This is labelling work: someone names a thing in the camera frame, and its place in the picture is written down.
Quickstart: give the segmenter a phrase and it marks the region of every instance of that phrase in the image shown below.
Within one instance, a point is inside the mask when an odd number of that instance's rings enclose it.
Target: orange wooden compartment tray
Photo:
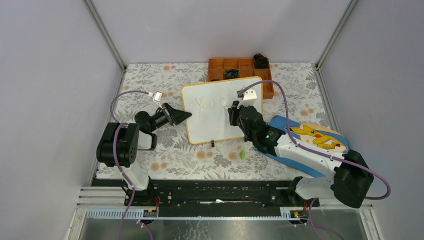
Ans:
[[[262,80],[272,80],[270,67],[255,68],[252,57],[224,57],[209,58],[207,81],[210,82],[214,79],[224,80],[225,71],[230,69],[237,69],[240,78],[258,76]],[[274,86],[272,83],[267,82],[263,84],[262,97],[264,99],[272,99],[274,97]]]

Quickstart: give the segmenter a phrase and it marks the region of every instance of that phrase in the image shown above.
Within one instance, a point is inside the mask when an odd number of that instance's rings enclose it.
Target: table surface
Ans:
[[[272,63],[271,75],[282,84],[288,101],[290,119],[329,127],[321,93],[311,63]],[[207,63],[134,63],[129,64],[120,92],[143,90],[162,92],[161,103],[183,109],[181,87],[206,82]],[[285,116],[283,97],[274,87],[273,99],[263,100],[263,119],[274,115]],[[130,93],[121,96],[115,116],[120,122],[134,123],[139,111],[153,114],[158,108],[150,97]],[[169,124],[157,131],[157,146],[153,151],[138,151],[135,164],[146,169],[152,179],[213,179],[213,180],[292,180],[309,177],[254,150],[251,142],[243,139],[192,145],[188,142],[185,122]],[[240,158],[245,151],[245,158]],[[119,172],[100,163],[98,179],[120,179]]]

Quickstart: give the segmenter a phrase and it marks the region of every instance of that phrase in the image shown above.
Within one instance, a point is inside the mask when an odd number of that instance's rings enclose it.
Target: white wall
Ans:
[[[82,0],[0,2],[0,239],[64,237],[119,75]]]
[[[94,0],[128,63],[316,62],[349,0]]]
[[[392,185],[374,202],[385,240],[423,238],[423,11],[422,0],[360,1],[322,68],[342,133]]]

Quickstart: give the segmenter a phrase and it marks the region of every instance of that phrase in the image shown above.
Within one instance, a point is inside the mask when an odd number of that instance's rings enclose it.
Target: purple cable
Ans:
[[[115,121],[115,122],[117,122],[117,123],[119,123],[119,121],[117,120],[117,118],[115,117],[115,115],[114,115],[114,103],[115,103],[115,101],[120,97],[120,96],[122,96],[122,95],[125,95],[125,94],[132,94],[132,93],[138,93],[138,94],[149,94],[148,92],[146,92],[146,91],[140,91],[140,90],[132,90],[132,91],[124,91],[124,92],[122,92],[122,93],[120,93],[120,94],[118,94],[116,97],[114,97],[113,99],[112,99],[112,102],[110,103],[110,108],[109,108],[109,110],[110,110],[110,116],[112,117],[112,119]]]
[[[251,87],[253,87],[253,86],[255,86],[255,85],[258,85],[258,84],[264,84],[264,83],[273,83],[273,84],[277,85],[277,86],[278,86],[278,88],[279,88],[279,90],[281,91],[282,97],[283,97],[283,99],[284,99],[284,108],[285,108],[285,124],[287,125],[287,127],[289,127],[289,126],[290,126],[290,122],[289,122],[289,106],[287,105],[286,94],[284,93],[283,88],[281,87],[281,85],[280,85],[278,82],[273,81],[273,80],[262,80],[262,81],[255,82],[255,83],[253,83],[253,84],[251,84],[251,85],[249,85],[249,86],[247,86],[247,87],[245,87],[245,88],[241,89],[241,91],[242,91],[242,92],[245,92],[246,90],[250,89]],[[326,153],[323,153],[323,152],[320,152],[320,151],[317,151],[317,150],[310,149],[310,148],[308,148],[308,147],[306,147],[306,146],[303,146],[303,145],[299,144],[299,143],[296,141],[296,138],[294,138],[294,137],[293,137],[292,132],[291,132],[290,130],[288,130],[288,131],[287,131],[287,133],[288,133],[288,137],[291,139],[291,141],[292,141],[292,142],[293,142],[296,146],[298,146],[299,148],[301,148],[301,149],[303,149],[303,150],[306,150],[306,151],[308,151],[308,152],[310,152],[310,153],[317,154],[317,155],[320,155],[320,156],[322,156],[322,157],[329,158],[329,159],[331,159],[331,160],[336,160],[336,161],[339,161],[339,162],[342,162],[342,163],[345,163],[345,164],[349,164],[349,165],[355,166],[355,167],[357,167],[357,168],[359,168],[359,169],[362,169],[362,170],[364,170],[364,171],[366,171],[366,172],[368,172],[368,173],[370,173],[370,174],[372,174],[372,175],[376,176],[376,177],[377,177],[378,179],[380,179],[380,180],[381,180],[381,181],[385,184],[385,186],[387,187],[387,192],[386,192],[384,195],[382,195],[382,196],[366,196],[366,197],[365,197],[365,199],[368,199],[368,200],[382,200],[382,199],[387,198],[387,197],[390,195],[390,193],[392,192],[392,188],[390,187],[389,182],[388,182],[388,181],[387,181],[387,180],[386,180],[383,176],[381,176],[380,174],[378,174],[377,172],[375,172],[375,171],[373,171],[373,170],[371,170],[371,169],[369,169],[369,168],[367,168],[367,167],[364,167],[364,166],[362,166],[362,165],[359,165],[359,164],[357,164],[357,163],[354,163],[354,162],[351,162],[351,161],[345,160],[345,159],[343,159],[343,158],[339,158],[339,157],[332,157],[332,156],[331,156],[331,155],[329,155],[329,154],[326,154]]]
[[[336,230],[334,230],[334,229],[332,229],[331,227],[328,227],[328,226],[324,226],[324,225],[321,225],[321,224],[313,224],[315,227],[318,227],[318,228],[322,228],[322,229],[325,229],[325,230],[328,230],[328,231],[330,231],[330,232],[332,232],[332,233],[334,233],[334,234],[336,234],[341,240],[345,240],[345,238],[340,234],[340,233],[338,233]],[[280,228],[289,228],[289,227],[293,227],[293,225],[284,225],[284,226],[280,226]],[[305,224],[304,223],[299,223],[299,224],[296,224],[296,227],[305,227]]]
[[[152,234],[152,231],[150,230],[150,228],[146,224],[144,224],[143,222],[141,223],[141,225],[146,227],[148,234],[150,235],[150,240],[153,240],[153,234]]]
[[[113,150],[113,159],[115,160],[115,165],[117,166],[117,168],[119,169],[119,172],[122,173],[122,176],[126,179],[126,181],[128,182],[128,184],[130,186],[133,186],[133,182],[130,180],[130,178],[125,174],[125,172],[123,171],[122,167],[119,165],[118,162],[118,155],[117,155],[117,141],[118,141],[118,133],[121,130],[121,128],[124,125],[128,125],[128,123],[120,123],[118,125],[118,128],[115,131],[115,136],[113,137],[113,146],[112,146],[112,150]],[[119,227],[118,227],[118,233],[116,234],[116,240],[119,240],[119,236],[121,233],[121,227],[122,227],[122,223],[124,222],[124,218],[127,215],[128,209],[130,209],[131,204],[133,203],[134,200],[134,196],[136,195],[136,191],[134,190],[134,187],[131,187],[132,189],[132,195],[131,195],[131,199],[129,200],[128,206],[126,206],[125,211],[123,212],[122,218],[120,219],[119,222]]]
[[[311,211],[311,209],[312,209],[312,205],[314,205],[314,203],[315,203],[315,200],[317,200],[317,198],[314,198],[313,200],[312,200],[312,202],[310,203],[310,206],[309,206],[309,222],[310,222],[310,225],[312,226],[312,228],[313,228],[313,230],[315,231],[315,233],[316,233],[316,235],[318,235],[318,237],[319,238],[321,238],[322,240],[326,240],[323,236],[321,236],[321,234],[317,231],[317,229],[315,228],[315,226],[316,226],[316,224],[314,224],[314,222],[312,221],[312,211]],[[326,229],[328,229],[328,230],[330,230],[330,231],[336,231],[336,230],[334,230],[334,229],[332,229],[332,228],[330,228],[330,227],[326,227]],[[342,236],[342,235],[340,235],[340,234],[337,234],[342,240],[345,240],[345,238]]]

